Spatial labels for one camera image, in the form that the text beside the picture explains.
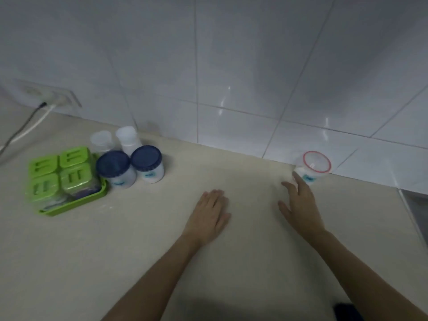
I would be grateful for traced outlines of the person's left hand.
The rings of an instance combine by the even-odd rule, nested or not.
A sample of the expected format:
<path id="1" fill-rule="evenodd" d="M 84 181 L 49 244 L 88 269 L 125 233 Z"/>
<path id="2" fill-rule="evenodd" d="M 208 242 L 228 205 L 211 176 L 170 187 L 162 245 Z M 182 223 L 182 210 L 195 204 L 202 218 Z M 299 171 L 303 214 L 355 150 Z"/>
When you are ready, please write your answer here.
<path id="1" fill-rule="evenodd" d="M 223 190 L 204 192 L 191 213 L 181 238 L 197 248 L 213 241 L 225 228 L 218 228 L 218 219 L 221 213 L 227 212 L 227 207 L 228 199 Z"/>

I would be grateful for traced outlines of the person's left forearm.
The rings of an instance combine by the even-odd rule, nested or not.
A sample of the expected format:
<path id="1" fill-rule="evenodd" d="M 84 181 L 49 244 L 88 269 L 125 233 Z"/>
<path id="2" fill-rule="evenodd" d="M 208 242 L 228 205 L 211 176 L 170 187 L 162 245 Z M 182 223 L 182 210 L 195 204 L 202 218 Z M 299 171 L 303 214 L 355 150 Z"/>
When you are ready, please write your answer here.
<path id="1" fill-rule="evenodd" d="M 203 244 L 195 234 L 181 235 L 101 321 L 160 321 L 180 277 Z"/>

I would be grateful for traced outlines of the blue-lidded white jar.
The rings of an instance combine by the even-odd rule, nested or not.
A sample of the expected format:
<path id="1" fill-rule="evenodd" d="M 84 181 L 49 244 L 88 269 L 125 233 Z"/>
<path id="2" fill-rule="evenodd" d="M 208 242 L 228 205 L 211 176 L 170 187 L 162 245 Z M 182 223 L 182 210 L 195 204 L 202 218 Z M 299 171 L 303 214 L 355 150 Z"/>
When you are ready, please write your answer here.
<path id="1" fill-rule="evenodd" d="M 130 188 L 137 179 L 130 157 L 120 150 L 108 151 L 99 156 L 95 162 L 95 169 L 112 189 Z"/>
<path id="2" fill-rule="evenodd" d="M 153 145 L 137 148 L 130 157 L 131 165 L 146 183 L 157 183 L 164 177 L 163 155 Z"/>

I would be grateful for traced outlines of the white wall socket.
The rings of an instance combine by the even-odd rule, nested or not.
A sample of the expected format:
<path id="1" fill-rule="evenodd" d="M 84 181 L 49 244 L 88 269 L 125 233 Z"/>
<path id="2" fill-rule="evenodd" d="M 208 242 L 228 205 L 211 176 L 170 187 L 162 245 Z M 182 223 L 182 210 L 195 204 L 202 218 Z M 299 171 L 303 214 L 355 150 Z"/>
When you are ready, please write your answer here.
<path id="1" fill-rule="evenodd" d="M 15 84 L 19 91 L 40 101 L 53 100 L 64 97 L 66 104 L 77 108 L 83 108 L 73 91 L 54 86 L 45 86 L 34 82 L 15 79 Z"/>

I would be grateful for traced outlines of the person's right hand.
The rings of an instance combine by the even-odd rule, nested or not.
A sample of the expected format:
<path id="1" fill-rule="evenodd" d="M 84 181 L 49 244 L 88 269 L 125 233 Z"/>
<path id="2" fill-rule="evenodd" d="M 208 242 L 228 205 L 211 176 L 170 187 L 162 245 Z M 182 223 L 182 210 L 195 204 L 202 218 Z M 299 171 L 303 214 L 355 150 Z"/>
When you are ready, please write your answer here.
<path id="1" fill-rule="evenodd" d="M 296 173 L 292 172 L 295 183 L 282 182 L 287 189 L 289 204 L 292 212 L 289 225 L 311 246 L 326 230 L 316 204 L 315 196 L 309 185 Z"/>

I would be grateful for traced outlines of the translucent white plastic cup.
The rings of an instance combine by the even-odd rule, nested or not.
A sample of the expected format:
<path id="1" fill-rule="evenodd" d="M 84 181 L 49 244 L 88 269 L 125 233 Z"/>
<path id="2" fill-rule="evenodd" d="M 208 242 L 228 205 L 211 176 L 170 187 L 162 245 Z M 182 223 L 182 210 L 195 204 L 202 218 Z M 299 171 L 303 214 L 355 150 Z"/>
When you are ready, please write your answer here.
<path id="1" fill-rule="evenodd" d="M 134 151 L 143 146 L 136 129 L 132 126 L 125 126 L 117 129 L 115 136 L 120 142 L 122 151 L 129 157 L 131 157 Z"/>
<path id="2" fill-rule="evenodd" d="M 89 137 L 89 140 L 91 142 L 91 149 L 99 156 L 117 149 L 113 136 L 108 130 L 101 130 L 93 133 Z"/>

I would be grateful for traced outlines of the red-rimmed clear plastic jar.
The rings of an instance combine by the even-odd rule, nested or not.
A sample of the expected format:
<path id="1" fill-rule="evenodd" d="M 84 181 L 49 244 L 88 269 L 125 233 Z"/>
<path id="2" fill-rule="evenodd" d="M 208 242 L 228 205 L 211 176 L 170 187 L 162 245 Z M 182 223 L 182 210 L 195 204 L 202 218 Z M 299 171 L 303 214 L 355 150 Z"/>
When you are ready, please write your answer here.
<path id="1" fill-rule="evenodd" d="M 331 161 L 319 151 L 306 151 L 303 153 L 294 168 L 294 172 L 309 186 L 312 186 L 319 178 L 328 175 L 331 170 Z"/>

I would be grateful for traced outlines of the person's right forearm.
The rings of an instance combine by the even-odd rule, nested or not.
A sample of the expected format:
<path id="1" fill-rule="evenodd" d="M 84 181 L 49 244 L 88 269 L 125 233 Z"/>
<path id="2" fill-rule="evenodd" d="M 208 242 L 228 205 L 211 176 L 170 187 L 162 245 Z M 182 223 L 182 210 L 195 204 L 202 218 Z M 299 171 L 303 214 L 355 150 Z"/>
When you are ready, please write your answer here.
<path id="1" fill-rule="evenodd" d="M 428 321 L 428 315 L 385 282 L 332 233 L 308 243 L 317 251 L 365 321 Z"/>

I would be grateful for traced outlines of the green-lidded clear container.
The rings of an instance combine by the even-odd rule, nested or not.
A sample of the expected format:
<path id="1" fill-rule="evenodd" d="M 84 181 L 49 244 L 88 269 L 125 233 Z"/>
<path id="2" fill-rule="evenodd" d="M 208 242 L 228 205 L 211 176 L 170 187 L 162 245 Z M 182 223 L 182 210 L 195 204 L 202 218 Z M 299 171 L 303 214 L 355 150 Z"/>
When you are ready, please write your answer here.
<path id="1" fill-rule="evenodd" d="M 88 163 L 94 166 L 94 157 L 86 146 L 69 148 L 59 155 L 59 165 L 61 169 L 70 168 L 79 164 Z"/>
<path id="2" fill-rule="evenodd" d="M 58 173 L 60 170 L 59 155 L 37 157 L 29 162 L 28 175 L 30 179 Z"/>
<path id="3" fill-rule="evenodd" d="M 57 173 L 31 179 L 27 187 L 27 197 L 29 202 L 39 210 L 52 209 L 67 199 Z"/>
<path id="4" fill-rule="evenodd" d="M 62 189 L 73 199 L 81 199 L 101 190 L 101 182 L 90 163 L 80 163 L 60 172 Z"/>

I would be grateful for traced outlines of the green plastic tray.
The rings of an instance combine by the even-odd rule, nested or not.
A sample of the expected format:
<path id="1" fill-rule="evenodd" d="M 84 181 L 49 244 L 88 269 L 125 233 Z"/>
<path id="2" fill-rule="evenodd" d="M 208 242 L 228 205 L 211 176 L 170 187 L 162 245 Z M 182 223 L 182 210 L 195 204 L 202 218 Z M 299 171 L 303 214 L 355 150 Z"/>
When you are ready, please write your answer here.
<path id="1" fill-rule="evenodd" d="M 59 214 L 65 213 L 65 212 L 70 211 L 72 209 L 78 208 L 82 205 L 91 203 L 93 201 L 96 201 L 98 199 L 105 197 L 106 194 L 108 193 L 108 188 L 109 188 L 109 186 L 108 186 L 107 180 L 105 178 L 101 178 L 101 189 L 100 189 L 100 191 L 98 191 L 94 194 L 88 195 L 86 197 L 83 197 L 81 199 L 76 199 L 76 200 L 73 200 L 71 202 L 65 203 L 63 205 L 54 207 L 54 208 L 49 209 L 49 210 L 36 210 L 36 213 L 43 215 L 43 216 L 50 216 L 50 217 L 57 216 Z"/>

